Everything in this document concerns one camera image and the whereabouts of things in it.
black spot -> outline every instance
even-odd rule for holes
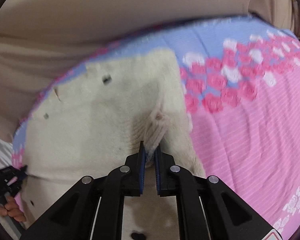
[[[111,81],[112,81],[112,78],[111,78],[110,75],[106,75],[106,76],[102,77],[102,82],[103,82],[104,85],[109,84]]]
[[[146,240],[146,236],[144,234],[132,233],[131,238],[133,240]]]

pink fabric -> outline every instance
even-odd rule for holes
[[[236,90],[222,92],[236,106],[222,112],[213,95],[212,106],[199,104],[196,111],[192,98],[191,137],[207,175],[220,177],[289,239],[300,224],[300,66],[274,76],[275,86],[256,80],[258,96],[246,90],[251,100],[240,104]]]

label sticker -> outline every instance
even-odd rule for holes
[[[282,238],[275,229],[272,229],[262,240],[282,240]]]

beige clothing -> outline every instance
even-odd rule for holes
[[[156,23],[258,13],[293,30],[291,0],[7,0],[0,9],[0,138],[50,81],[110,39]]]

floral pattern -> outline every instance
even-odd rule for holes
[[[252,34],[248,44],[225,39],[222,58],[186,53],[180,76],[186,90],[187,111],[193,114],[203,108],[215,114],[236,107],[243,100],[253,101],[258,95],[256,81],[272,88],[277,84],[277,75],[300,66],[298,40],[280,31],[267,31],[267,36]],[[300,209],[300,198],[291,202],[289,210],[292,206]]]
[[[286,217],[279,218],[279,220],[273,225],[274,229],[276,229],[280,234],[283,232],[284,227],[287,225],[291,217],[300,213],[300,187],[297,188],[296,193],[291,197],[289,202],[285,204],[282,211],[287,212]]]

